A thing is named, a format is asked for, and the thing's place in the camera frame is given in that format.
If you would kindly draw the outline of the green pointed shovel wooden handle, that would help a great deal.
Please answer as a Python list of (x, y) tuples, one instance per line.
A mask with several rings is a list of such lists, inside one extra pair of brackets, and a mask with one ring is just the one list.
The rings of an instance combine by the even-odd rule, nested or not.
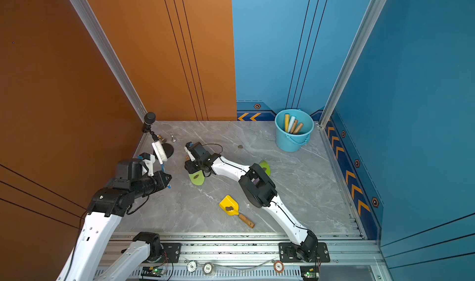
[(298, 125), (298, 120), (294, 120), (293, 126), (291, 127), (289, 131), (290, 134), (293, 134), (295, 132), (297, 125)]

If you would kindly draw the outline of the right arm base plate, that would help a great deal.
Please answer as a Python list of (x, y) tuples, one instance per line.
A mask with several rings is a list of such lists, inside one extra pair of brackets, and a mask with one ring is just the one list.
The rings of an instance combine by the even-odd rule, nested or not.
[(328, 263), (330, 262), (330, 253), (327, 244), (318, 242), (316, 247), (310, 250), (295, 245), (290, 242), (278, 244), (278, 254), (280, 261), (283, 263), (291, 262), (316, 262)]

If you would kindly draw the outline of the light blue scoop trowel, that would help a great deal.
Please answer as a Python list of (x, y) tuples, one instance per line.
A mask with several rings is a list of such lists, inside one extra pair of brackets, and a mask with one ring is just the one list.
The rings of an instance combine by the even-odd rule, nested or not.
[(289, 121), (289, 130), (288, 130), (287, 133), (289, 133), (291, 127), (293, 126), (294, 120), (296, 120), (296, 117), (295, 117), (295, 116), (291, 116), (291, 117), (290, 117), (290, 121)]

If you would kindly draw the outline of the scrub brush blue white handle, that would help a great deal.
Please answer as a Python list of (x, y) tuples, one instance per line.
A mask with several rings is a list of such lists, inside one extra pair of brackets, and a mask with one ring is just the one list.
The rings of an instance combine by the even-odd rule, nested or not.
[[(165, 173), (165, 162), (168, 160), (166, 152), (163, 148), (161, 141), (154, 141), (152, 142), (152, 148), (154, 151), (154, 156), (150, 158), (150, 169), (148, 171), (148, 175), (154, 179), (156, 182), (157, 191), (161, 191), (165, 188), (169, 187), (169, 182), (171, 181), (171, 175)], [(153, 164), (155, 162), (159, 162), (160, 170), (154, 172), (153, 171)]]

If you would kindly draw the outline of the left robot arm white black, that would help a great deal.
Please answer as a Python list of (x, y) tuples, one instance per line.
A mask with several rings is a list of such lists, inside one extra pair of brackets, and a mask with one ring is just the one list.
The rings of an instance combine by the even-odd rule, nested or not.
[(153, 171), (153, 163), (144, 159), (122, 160), (110, 184), (97, 191), (84, 216), (76, 244), (58, 276), (60, 281), (125, 281), (140, 264), (163, 256), (157, 233), (140, 232), (125, 252), (99, 276), (96, 270), (111, 236), (125, 215), (131, 215), (137, 198), (148, 199), (166, 189), (172, 176)]

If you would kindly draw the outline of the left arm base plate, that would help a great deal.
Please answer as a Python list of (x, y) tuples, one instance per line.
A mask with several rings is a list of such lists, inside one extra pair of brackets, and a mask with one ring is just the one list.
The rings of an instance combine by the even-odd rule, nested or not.
[(162, 243), (158, 250), (152, 248), (150, 256), (144, 260), (143, 264), (177, 264), (181, 255), (181, 243)]

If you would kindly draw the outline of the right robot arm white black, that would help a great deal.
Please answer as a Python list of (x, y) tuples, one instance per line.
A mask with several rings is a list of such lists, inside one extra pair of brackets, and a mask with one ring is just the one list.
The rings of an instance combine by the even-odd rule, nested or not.
[(206, 174), (221, 175), (237, 181), (249, 202), (268, 212), (285, 231), (295, 246), (297, 258), (305, 262), (317, 261), (319, 240), (316, 234), (302, 225), (286, 207), (267, 173), (270, 169), (268, 165), (263, 167), (257, 163), (241, 165), (232, 162), (220, 153), (210, 153), (200, 142), (188, 142), (184, 150), (189, 157), (185, 161), (185, 169), (193, 183), (203, 183)]

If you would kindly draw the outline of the light green trowel wooden handle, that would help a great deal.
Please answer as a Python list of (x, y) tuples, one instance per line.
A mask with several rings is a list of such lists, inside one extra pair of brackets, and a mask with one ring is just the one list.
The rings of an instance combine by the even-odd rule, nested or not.
[(296, 130), (294, 132), (294, 134), (299, 134), (299, 132), (302, 130), (304, 126), (304, 123), (299, 123), (299, 125), (296, 127)]

